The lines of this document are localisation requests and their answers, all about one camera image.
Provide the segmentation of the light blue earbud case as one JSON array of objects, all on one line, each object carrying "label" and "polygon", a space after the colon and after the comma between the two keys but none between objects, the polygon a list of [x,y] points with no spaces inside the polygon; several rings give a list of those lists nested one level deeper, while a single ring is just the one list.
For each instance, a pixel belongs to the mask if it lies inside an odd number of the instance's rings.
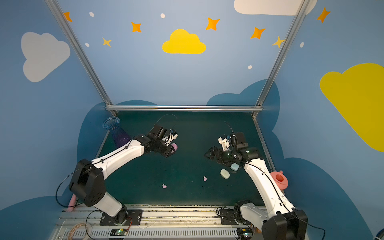
[{"label": "light blue earbud case", "polygon": [[240,166],[237,163],[232,163],[230,166],[230,169],[234,172],[237,172],[239,170]]}]

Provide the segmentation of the pink earbud charging case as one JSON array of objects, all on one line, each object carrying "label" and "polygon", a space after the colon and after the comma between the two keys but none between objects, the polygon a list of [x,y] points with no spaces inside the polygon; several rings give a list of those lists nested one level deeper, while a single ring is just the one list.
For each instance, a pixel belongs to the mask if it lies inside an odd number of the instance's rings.
[{"label": "pink earbud charging case", "polygon": [[175,143],[172,143],[171,146],[172,146],[172,148],[174,149],[174,151],[176,151],[176,150],[178,149],[178,146],[177,146],[177,144],[175,144]]}]

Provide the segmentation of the mint green earbud case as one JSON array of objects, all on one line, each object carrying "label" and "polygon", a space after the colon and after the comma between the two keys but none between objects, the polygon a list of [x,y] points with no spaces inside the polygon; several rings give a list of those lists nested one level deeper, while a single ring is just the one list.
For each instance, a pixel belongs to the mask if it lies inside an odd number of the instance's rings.
[{"label": "mint green earbud case", "polygon": [[231,176],[231,174],[225,169],[221,169],[220,175],[222,176],[222,178],[224,178],[226,180],[229,179]]}]

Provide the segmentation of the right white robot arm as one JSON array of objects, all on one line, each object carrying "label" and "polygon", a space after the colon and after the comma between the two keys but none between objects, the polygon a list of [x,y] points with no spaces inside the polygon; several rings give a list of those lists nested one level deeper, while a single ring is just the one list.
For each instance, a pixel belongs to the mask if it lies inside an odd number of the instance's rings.
[{"label": "right white robot arm", "polygon": [[243,201],[235,206],[236,215],[261,230],[265,240],[304,240],[308,218],[285,197],[267,169],[257,148],[251,148],[244,133],[218,139],[220,147],[211,147],[205,157],[237,172],[244,169],[255,184],[265,210]]}]

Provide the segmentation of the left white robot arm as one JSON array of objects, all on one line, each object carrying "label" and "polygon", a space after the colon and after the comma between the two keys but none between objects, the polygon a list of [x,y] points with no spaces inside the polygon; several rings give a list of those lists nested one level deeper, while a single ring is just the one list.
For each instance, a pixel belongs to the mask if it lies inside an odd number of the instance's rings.
[{"label": "left white robot arm", "polygon": [[88,207],[95,207],[112,217],[117,225],[127,219],[126,207],[106,191],[105,180],[116,170],[147,153],[159,153],[165,158],[173,155],[178,137],[175,130],[165,130],[155,124],[146,135],[138,135],[124,146],[92,161],[77,163],[69,184],[69,190]]}]

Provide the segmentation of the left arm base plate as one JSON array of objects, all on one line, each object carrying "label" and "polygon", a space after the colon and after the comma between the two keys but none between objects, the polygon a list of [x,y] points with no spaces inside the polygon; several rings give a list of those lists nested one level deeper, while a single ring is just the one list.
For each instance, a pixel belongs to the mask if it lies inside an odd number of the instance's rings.
[{"label": "left arm base plate", "polygon": [[139,226],[143,210],[122,210],[115,217],[102,214],[100,226]]}]

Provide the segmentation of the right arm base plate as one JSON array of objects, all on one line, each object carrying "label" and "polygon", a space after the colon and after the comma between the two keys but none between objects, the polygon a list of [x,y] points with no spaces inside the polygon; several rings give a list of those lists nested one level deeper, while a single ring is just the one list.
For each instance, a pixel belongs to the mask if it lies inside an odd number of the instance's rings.
[{"label": "right arm base plate", "polygon": [[216,210],[218,217],[220,218],[222,225],[243,225],[244,222],[236,218],[233,209],[227,207],[221,207]]}]

